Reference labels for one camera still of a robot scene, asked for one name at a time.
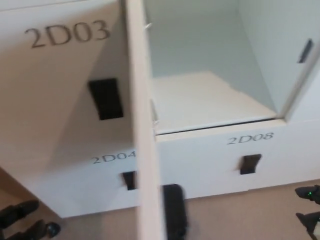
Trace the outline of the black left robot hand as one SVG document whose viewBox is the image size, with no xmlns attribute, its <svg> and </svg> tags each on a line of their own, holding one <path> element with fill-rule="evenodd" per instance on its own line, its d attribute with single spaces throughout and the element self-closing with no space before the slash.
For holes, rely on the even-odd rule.
<svg viewBox="0 0 320 240">
<path fill-rule="evenodd" d="M 59 223 L 28 217 L 40 208 L 40 201 L 31 199 L 0 209 L 0 238 L 2 240 L 52 240 L 62 230 Z"/>
</svg>

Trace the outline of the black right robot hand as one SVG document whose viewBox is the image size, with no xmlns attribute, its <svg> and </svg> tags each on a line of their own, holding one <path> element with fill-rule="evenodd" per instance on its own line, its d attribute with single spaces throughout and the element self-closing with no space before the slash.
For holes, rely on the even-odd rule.
<svg viewBox="0 0 320 240">
<path fill-rule="evenodd" d="M 309 200 L 311 202 L 320 205 L 320 186 L 303 186 L 297 187 L 295 189 L 295 193 L 299 198 Z M 312 240 L 320 239 L 320 212 L 312 212 L 312 213 L 296 213 L 295 214 L 301 224 L 306 228 L 307 233 L 311 237 Z"/>
</svg>

